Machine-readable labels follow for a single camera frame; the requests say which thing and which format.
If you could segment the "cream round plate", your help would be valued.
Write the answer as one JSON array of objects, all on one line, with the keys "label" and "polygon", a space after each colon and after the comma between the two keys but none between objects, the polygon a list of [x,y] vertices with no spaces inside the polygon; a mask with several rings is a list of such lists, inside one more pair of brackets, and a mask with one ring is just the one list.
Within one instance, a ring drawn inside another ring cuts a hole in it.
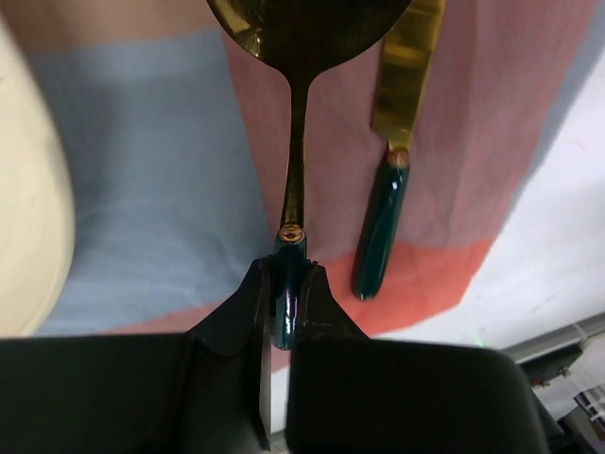
[{"label": "cream round plate", "polygon": [[61,139],[6,21],[1,23],[1,335],[34,333],[58,301],[75,247]]}]

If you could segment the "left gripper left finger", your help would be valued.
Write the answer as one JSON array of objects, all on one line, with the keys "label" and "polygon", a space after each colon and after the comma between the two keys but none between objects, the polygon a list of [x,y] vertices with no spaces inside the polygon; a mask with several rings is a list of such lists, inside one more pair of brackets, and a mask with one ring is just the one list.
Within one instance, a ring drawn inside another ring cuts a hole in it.
[{"label": "left gripper left finger", "polygon": [[270,449],[269,265],[181,333],[1,343],[5,453]]}]

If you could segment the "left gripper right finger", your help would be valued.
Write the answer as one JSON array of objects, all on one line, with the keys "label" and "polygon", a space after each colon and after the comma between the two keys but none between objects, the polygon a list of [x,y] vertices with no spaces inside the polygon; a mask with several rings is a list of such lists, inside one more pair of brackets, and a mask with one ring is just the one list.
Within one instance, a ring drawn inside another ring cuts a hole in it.
[{"label": "left gripper right finger", "polygon": [[368,338],[322,266],[302,284],[285,438],[293,453],[562,453],[523,370],[481,347]]}]

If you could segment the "gold spoon green handle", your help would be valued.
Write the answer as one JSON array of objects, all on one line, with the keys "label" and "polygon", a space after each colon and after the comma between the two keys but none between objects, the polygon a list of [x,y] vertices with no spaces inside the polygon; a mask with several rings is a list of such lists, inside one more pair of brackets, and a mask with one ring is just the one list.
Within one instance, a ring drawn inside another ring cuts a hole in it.
[{"label": "gold spoon green handle", "polygon": [[304,134],[308,92],[321,73],[379,42],[406,1],[212,1],[209,7],[242,49],[283,75],[290,89],[285,194],[271,257],[276,289],[272,343],[289,350],[297,335],[303,280],[310,262],[304,230]]}]

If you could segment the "gold knife green handle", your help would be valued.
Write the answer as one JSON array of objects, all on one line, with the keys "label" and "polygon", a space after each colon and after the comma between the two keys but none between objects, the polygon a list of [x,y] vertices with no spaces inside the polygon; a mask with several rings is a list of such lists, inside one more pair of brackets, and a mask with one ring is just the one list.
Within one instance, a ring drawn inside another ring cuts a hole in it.
[{"label": "gold knife green handle", "polygon": [[444,0],[412,1],[382,44],[372,129],[386,140],[357,245],[352,292],[375,297],[386,276],[410,170],[410,149]]}]

